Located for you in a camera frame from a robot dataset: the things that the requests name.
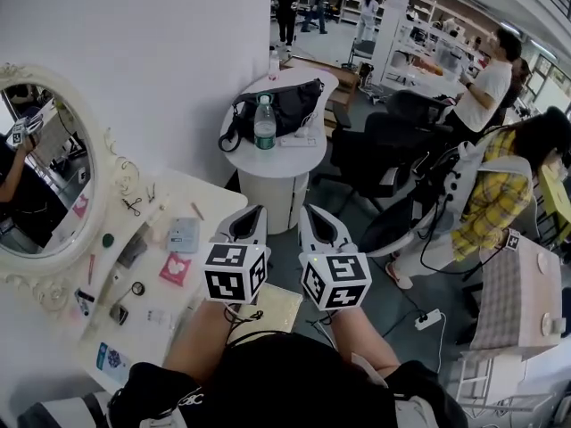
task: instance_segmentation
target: oval mirror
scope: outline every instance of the oval mirror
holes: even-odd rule
[[[49,88],[24,83],[0,95],[0,246],[53,253],[79,234],[93,197],[85,127]]]

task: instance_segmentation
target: plastic water bottle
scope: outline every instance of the plastic water bottle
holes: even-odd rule
[[[270,81],[275,81],[279,78],[279,54],[274,46],[269,50],[269,73],[268,78]]]
[[[271,149],[276,145],[276,118],[267,95],[260,97],[253,120],[253,134],[256,147],[260,149]]]

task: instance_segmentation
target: green round object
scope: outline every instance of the green round object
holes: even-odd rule
[[[114,241],[115,237],[111,233],[106,233],[105,235],[103,235],[103,247],[105,249],[113,246]]]

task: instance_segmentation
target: yellow plaid shirt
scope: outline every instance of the yellow plaid shirt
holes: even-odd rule
[[[502,131],[486,149],[484,161],[514,155],[516,132]],[[451,233],[454,259],[462,260],[478,247],[491,249],[519,213],[529,204],[533,189],[527,177],[510,173],[480,173],[462,216]]]

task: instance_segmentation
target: white t-shirt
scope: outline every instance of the white t-shirt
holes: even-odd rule
[[[480,132],[500,106],[511,82],[511,63],[492,60],[477,76],[474,86],[493,98],[493,107],[486,110],[467,90],[454,108],[459,119],[473,132]]]
[[[366,0],[361,0],[359,7],[360,7],[360,12],[364,17],[370,18],[371,16],[373,17],[377,16],[377,11],[378,11],[377,0],[371,0],[368,5]]]

